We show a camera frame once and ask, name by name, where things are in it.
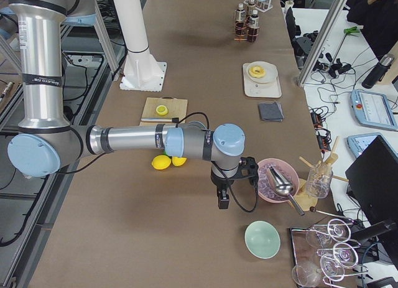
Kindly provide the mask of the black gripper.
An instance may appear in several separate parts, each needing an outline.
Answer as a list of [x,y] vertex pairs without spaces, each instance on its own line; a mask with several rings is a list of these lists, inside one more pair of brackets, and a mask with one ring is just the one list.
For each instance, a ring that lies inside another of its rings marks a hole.
[[220,210],[226,210],[229,207],[229,195],[228,187],[230,185],[229,180],[222,174],[219,167],[212,163],[211,166],[211,181],[216,186],[217,197],[218,197],[218,208]]

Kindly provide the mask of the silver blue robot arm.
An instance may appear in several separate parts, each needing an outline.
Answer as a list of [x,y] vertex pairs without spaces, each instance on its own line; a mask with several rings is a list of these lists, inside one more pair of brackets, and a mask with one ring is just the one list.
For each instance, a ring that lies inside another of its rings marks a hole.
[[196,121],[125,128],[72,126],[63,113],[60,26],[94,23],[95,0],[8,0],[17,16],[24,90],[24,119],[7,153],[25,175],[43,177],[82,157],[123,149],[163,149],[168,155],[208,160],[218,206],[242,176],[245,136],[235,124],[211,131]]

